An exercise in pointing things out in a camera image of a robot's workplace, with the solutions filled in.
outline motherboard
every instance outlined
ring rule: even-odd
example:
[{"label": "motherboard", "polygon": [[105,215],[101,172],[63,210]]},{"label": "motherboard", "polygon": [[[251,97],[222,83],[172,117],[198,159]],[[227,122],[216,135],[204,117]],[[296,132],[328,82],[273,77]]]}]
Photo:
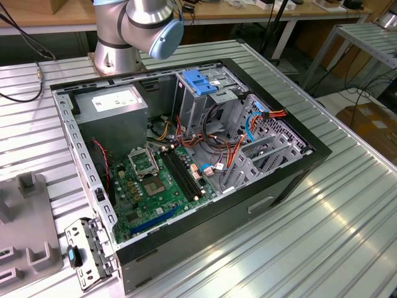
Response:
[{"label": "motherboard", "polygon": [[[153,166],[157,173],[137,175]],[[191,168],[195,168],[194,162],[183,147],[135,155],[133,162],[130,157],[110,167],[115,189],[113,208],[118,218],[114,227],[117,243],[216,197],[206,177],[198,177]]]}]

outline ribbed aluminum surface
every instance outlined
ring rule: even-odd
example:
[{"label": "ribbed aluminum surface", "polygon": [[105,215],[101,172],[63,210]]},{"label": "ribbed aluminum surface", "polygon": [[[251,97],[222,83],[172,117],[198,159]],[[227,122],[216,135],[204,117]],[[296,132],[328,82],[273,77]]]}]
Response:
[{"label": "ribbed aluminum surface", "polygon": [[[291,195],[260,218],[139,288],[133,297],[387,297],[397,286],[397,169],[283,74],[235,41],[179,47],[147,68],[231,57],[333,151]],[[45,175],[63,253],[63,230],[90,216],[56,114],[49,84],[94,78],[87,58],[42,64],[41,100],[0,98],[0,179],[28,170]],[[0,68],[0,92],[28,98],[33,64]],[[57,274],[5,297],[83,296],[65,259]],[[113,277],[85,294],[120,297]]]},{"label": "ribbed aluminum surface", "polygon": [[397,67],[395,55],[397,31],[389,31],[376,24],[366,23],[338,25],[337,33],[390,68]]}]

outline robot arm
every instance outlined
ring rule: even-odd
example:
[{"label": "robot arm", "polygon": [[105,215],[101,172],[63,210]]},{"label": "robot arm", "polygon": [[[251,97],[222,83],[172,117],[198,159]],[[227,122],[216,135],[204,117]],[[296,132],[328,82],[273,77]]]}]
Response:
[{"label": "robot arm", "polygon": [[142,69],[139,50],[166,59],[180,44],[184,27],[170,0],[94,0],[97,69],[117,75]]}]

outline table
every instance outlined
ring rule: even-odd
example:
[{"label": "table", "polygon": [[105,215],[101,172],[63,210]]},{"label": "table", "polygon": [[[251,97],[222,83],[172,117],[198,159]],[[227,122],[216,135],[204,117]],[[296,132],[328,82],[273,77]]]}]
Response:
[{"label": "table", "polygon": [[[94,7],[90,0],[68,0],[68,2],[53,16],[43,15],[23,9],[9,9],[10,15],[26,32],[30,34],[95,31],[96,18]],[[293,11],[285,11],[281,21],[287,21],[284,32],[277,44],[273,59],[279,59],[288,39],[291,36],[297,21],[299,20],[323,20],[323,19],[358,19],[358,23],[364,23],[372,10],[364,8],[362,11],[348,10],[346,12],[327,12],[310,0],[297,6]],[[238,24],[250,22],[267,22],[270,17],[270,9],[263,10],[257,6],[248,5],[237,9],[225,2],[200,3],[195,8],[195,25],[209,24]],[[192,23],[192,16],[184,14],[185,25]],[[14,28],[0,21],[0,35],[18,34]]]},{"label": "table", "polygon": [[[397,286],[397,168],[328,114],[251,47],[235,40],[185,45],[165,61],[142,55],[149,70],[232,58],[319,137],[332,155],[283,203],[133,293],[134,297],[388,297]],[[24,171],[47,181],[65,255],[64,229],[91,216],[69,154],[49,84],[95,78],[86,57],[41,63],[40,100],[0,98],[0,179]],[[0,92],[28,98],[36,67],[0,68]],[[75,272],[63,269],[4,298],[82,297]],[[117,277],[84,297],[120,297]]]},{"label": "table", "polygon": [[397,48],[397,32],[388,31],[374,23],[336,25],[310,65],[302,83],[303,89],[307,87],[314,75],[314,72],[327,53],[328,48],[332,45],[334,39],[338,35],[346,40],[345,50],[350,44],[353,44],[378,60],[378,62],[368,72],[369,75],[361,86],[365,86],[369,82],[369,79],[373,76],[381,63],[384,63],[390,68],[397,67],[397,58],[395,55],[395,50]]}]

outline green motherboard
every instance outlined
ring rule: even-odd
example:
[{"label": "green motherboard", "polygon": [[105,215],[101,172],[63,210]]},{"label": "green motherboard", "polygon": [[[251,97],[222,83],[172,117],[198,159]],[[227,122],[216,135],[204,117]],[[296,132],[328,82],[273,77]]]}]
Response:
[{"label": "green motherboard", "polygon": [[[185,171],[178,171],[181,174],[190,175],[190,165],[194,162],[183,147],[177,147],[173,151],[183,162]],[[213,188],[206,178],[194,179],[194,183],[200,188],[201,197],[187,197],[178,185],[176,177],[166,166],[166,159],[160,152],[153,154],[158,166],[156,176],[147,175],[138,179],[130,160],[114,164],[110,167],[113,176],[115,189],[115,204],[113,206],[118,218],[114,227],[114,234],[117,243],[125,242],[139,232],[149,230],[165,220],[187,212],[200,204],[216,196]],[[139,170],[151,166],[145,155],[140,155],[133,160]]]}]

